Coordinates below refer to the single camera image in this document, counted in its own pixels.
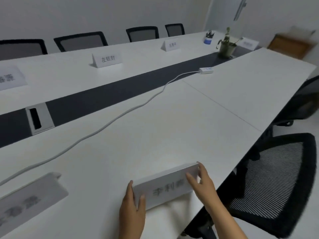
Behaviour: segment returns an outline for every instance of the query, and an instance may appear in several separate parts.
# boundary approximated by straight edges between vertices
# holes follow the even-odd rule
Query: white table
[[[157,52],[154,47],[162,40],[102,47],[100,49],[118,47],[122,54],[125,54],[124,64],[102,69],[88,65],[92,63],[91,52],[94,49],[2,61],[0,65],[17,64],[26,75],[29,86],[0,92],[0,100],[5,101],[2,102],[0,114],[215,51],[214,44],[204,48],[201,43],[202,36],[203,33],[181,37],[181,50],[175,53],[162,50]],[[268,57],[272,57],[273,52],[255,53],[255,63],[263,70],[263,65],[268,66],[268,63],[262,63],[270,62]],[[256,68],[249,66],[240,70],[237,76],[234,76],[234,72],[225,71],[238,68],[238,63],[250,60],[249,57],[243,56],[219,65],[213,75],[225,72],[225,82],[230,82],[231,79],[243,82],[252,80],[258,71]],[[302,63],[286,56],[278,57],[277,61],[283,62],[283,65],[291,69],[289,72],[298,72],[297,64]],[[302,83],[312,68],[303,68],[300,77],[295,77],[295,83]],[[274,69],[268,76],[277,77],[282,73],[284,69]],[[164,93],[145,107],[122,117],[103,132],[81,142],[56,160],[1,186],[0,197],[54,171],[62,174],[59,181],[70,193],[68,197],[4,238],[114,238],[117,233],[119,206],[129,180],[187,162],[201,161],[218,187],[263,130],[255,128],[257,125],[251,126],[245,118],[241,118],[230,108],[227,108],[230,110],[228,111],[212,101],[205,91],[202,94],[189,85],[190,81],[197,78],[201,83],[205,77],[214,78],[196,74],[170,84]],[[252,83],[252,88],[264,84],[262,80],[259,82]],[[214,85],[221,89],[225,86],[223,82]],[[296,86],[287,88],[283,82],[273,81],[272,86],[276,85],[282,90],[286,89],[290,95],[297,90]],[[159,89],[161,88],[1,148],[0,180],[30,164],[55,155],[128,108],[145,102]],[[234,90],[224,89],[224,92],[232,96]],[[278,98],[288,96],[284,92],[274,94]],[[271,122],[270,116],[266,114],[270,111],[267,99],[273,102],[272,97],[265,96],[264,99],[261,106],[266,109],[260,109],[260,112],[266,118],[262,125]],[[237,105],[245,108],[245,100]],[[276,112],[277,105],[274,107],[271,112]],[[149,210],[142,238],[175,239],[201,207],[202,204],[192,193]]]

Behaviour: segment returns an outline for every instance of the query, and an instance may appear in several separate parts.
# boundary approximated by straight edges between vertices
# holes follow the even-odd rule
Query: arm
[[[189,173],[186,174],[186,177],[197,197],[212,217],[219,239],[247,239],[242,229],[219,199],[214,183],[204,165],[199,163],[200,183]]]
[[[119,239],[140,239],[145,225],[145,196],[142,195],[138,201],[138,209],[134,203],[133,181],[126,188],[120,208],[120,233]]]

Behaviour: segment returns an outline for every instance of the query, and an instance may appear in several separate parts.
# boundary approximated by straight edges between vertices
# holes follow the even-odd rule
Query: conference table
[[[50,130],[3,143],[0,180],[56,155],[144,103],[162,89],[161,83],[150,88],[153,83],[196,71],[190,69],[199,64],[217,64],[212,74],[193,74],[169,84],[147,105],[0,186],[2,197],[48,172],[58,172],[69,192],[3,238],[116,238],[127,183],[189,162],[202,162],[215,186],[221,185],[315,66],[265,48],[219,60],[216,45],[224,34],[215,32],[210,45],[203,43],[204,36],[178,36],[180,49],[169,52],[161,49],[168,39],[163,38],[0,62],[0,67],[16,65],[28,83],[0,91],[0,132],[5,126],[1,117],[43,102],[60,119]],[[120,52],[122,64],[95,68],[92,53],[103,50]],[[107,88],[112,99],[125,91],[132,95],[114,103],[105,101],[108,94],[87,99],[96,98],[99,88]],[[90,112],[92,104],[103,102],[112,105]],[[59,117],[82,108],[87,113],[75,119]],[[202,206],[189,193],[148,210],[142,238],[177,238]]]

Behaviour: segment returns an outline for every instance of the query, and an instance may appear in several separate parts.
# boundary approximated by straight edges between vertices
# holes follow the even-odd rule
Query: white wall
[[[44,39],[49,53],[59,52],[53,38],[102,31],[109,45],[127,43],[126,29],[183,23],[199,32],[210,0],[1,0],[0,40]]]
[[[276,33],[286,32],[293,25],[317,30],[313,40],[319,42],[319,0],[248,0],[243,12],[242,35],[260,41],[267,47]],[[319,45],[304,59],[319,66]],[[319,75],[317,68],[312,76]]]

